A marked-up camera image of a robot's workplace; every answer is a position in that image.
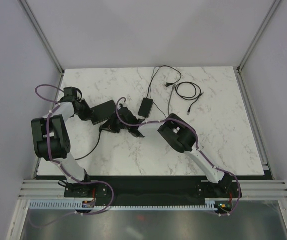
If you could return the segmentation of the black network switch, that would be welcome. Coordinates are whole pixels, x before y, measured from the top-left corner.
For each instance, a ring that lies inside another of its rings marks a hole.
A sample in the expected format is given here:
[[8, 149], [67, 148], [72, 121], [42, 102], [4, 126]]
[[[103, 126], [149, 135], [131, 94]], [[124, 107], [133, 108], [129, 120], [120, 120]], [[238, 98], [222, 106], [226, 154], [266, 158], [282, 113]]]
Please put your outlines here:
[[107, 121], [114, 114], [116, 111], [116, 103], [114, 100], [109, 100], [93, 107], [92, 110], [91, 122], [95, 126]]

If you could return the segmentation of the black power adapter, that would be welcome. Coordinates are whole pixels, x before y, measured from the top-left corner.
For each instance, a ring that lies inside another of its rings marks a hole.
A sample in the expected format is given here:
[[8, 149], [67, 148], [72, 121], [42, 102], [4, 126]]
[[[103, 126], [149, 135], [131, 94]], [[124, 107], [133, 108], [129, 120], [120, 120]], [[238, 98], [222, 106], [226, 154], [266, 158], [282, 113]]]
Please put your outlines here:
[[152, 111], [153, 104], [154, 104], [153, 99], [146, 98], [146, 97], [143, 98], [143, 100], [141, 102], [141, 106], [140, 106], [139, 111], [138, 111], [138, 115], [140, 117], [143, 117], [143, 118], [148, 118], [150, 116], [151, 111]]

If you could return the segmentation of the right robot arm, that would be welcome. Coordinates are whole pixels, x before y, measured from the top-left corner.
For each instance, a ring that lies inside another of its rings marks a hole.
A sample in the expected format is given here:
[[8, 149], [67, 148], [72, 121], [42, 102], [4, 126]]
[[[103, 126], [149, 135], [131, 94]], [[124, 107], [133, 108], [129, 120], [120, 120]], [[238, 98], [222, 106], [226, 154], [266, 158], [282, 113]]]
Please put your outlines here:
[[168, 145], [180, 154], [185, 154], [203, 171], [212, 185], [217, 197], [224, 197], [230, 192], [234, 177], [219, 169], [202, 151], [196, 130], [176, 114], [170, 114], [163, 120], [145, 121], [136, 118], [126, 107], [117, 112], [100, 126], [100, 130], [118, 134], [127, 130], [135, 138], [152, 139], [160, 135]]

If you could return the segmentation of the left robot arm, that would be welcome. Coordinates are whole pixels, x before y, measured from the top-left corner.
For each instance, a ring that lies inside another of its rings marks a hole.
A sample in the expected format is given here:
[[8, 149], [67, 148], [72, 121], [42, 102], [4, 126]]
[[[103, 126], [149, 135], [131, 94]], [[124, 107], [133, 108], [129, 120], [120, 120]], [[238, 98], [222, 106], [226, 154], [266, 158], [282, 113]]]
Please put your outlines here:
[[66, 122], [78, 116], [81, 121], [91, 121], [94, 111], [89, 107], [80, 89], [66, 87], [63, 97], [54, 102], [55, 106], [47, 115], [31, 121], [34, 151], [38, 158], [53, 163], [66, 177], [66, 196], [88, 197], [93, 185], [90, 176], [71, 154], [71, 141]]

